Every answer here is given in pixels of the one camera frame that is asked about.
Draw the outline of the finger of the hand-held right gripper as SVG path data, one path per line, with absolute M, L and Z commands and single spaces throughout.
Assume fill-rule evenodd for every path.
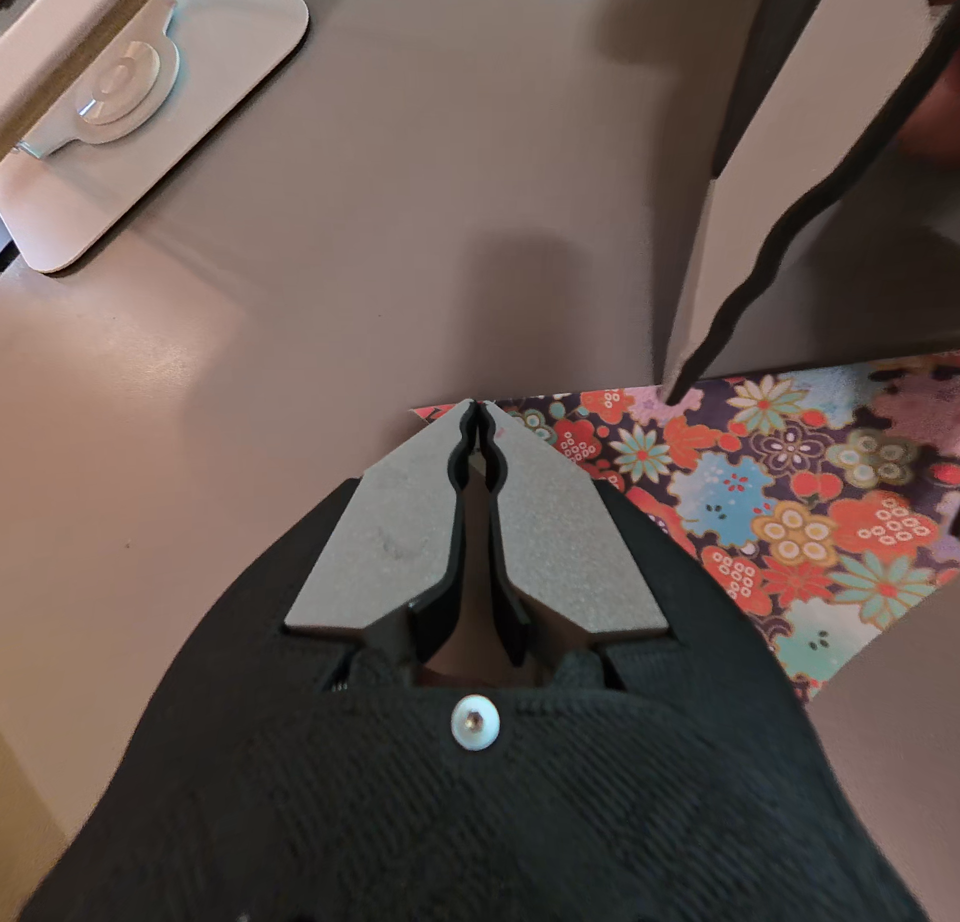
M 958 0 L 761 0 L 726 106 L 666 353 L 682 396 L 958 52 Z

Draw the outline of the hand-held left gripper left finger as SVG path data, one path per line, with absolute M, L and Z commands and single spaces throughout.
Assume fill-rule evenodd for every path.
M 471 399 L 456 404 L 350 483 L 285 628 L 351 640 L 396 664 L 425 664 L 450 639 L 461 609 L 477 410 Z

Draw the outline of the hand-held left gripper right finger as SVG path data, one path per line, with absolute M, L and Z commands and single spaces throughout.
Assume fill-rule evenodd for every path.
M 518 419 L 478 405 L 494 625 L 510 662 L 664 636 L 668 621 L 594 479 Z

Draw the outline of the floral patterned origami paper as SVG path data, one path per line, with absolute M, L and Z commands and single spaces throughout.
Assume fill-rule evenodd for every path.
M 958 576 L 957 350 L 496 403 L 701 563 L 802 703 Z

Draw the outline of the silver monitor stand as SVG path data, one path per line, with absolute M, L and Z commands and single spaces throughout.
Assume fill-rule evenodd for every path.
M 72 266 L 281 65 L 304 0 L 150 0 L 1 166 L 26 265 Z

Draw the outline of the pale monitor panel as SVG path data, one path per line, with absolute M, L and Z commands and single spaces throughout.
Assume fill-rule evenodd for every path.
M 15 143 L 150 0 L 30 0 L 2 28 L 2 142 Z

